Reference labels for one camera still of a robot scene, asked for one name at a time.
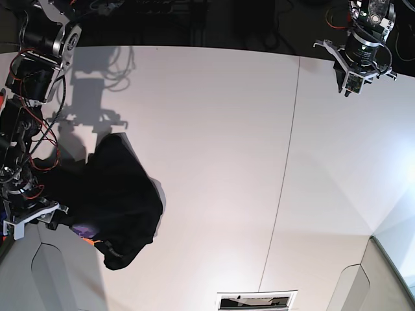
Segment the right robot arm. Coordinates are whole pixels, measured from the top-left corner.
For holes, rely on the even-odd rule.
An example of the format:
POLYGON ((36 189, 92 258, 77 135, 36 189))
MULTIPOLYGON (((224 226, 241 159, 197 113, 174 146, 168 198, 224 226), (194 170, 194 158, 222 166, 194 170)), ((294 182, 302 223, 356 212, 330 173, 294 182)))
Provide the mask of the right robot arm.
POLYGON ((52 132, 42 105, 52 101, 58 85, 65 85, 82 29, 72 1, 2 1, 20 20, 19 51, 8 68, 1 95, 1 201, 6 217, 3 235, 19 240, 34 220, 50 223, 56 211, 67 212, 42 196, 33 155, 52 132))

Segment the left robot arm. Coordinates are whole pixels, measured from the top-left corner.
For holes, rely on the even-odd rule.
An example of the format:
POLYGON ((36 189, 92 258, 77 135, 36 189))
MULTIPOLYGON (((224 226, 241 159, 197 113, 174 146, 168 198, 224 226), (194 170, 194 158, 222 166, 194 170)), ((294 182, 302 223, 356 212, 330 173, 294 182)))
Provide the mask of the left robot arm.
POLYGON ((330 40, 314 42, 314 47, 323 47, 335 59, 339 93, 345 97, 360 94, 363 86, 375 78, 397 78, 392 52, 386 45, 395 20, 391 1, 349 1, 346 43, 336 46, 330 40))

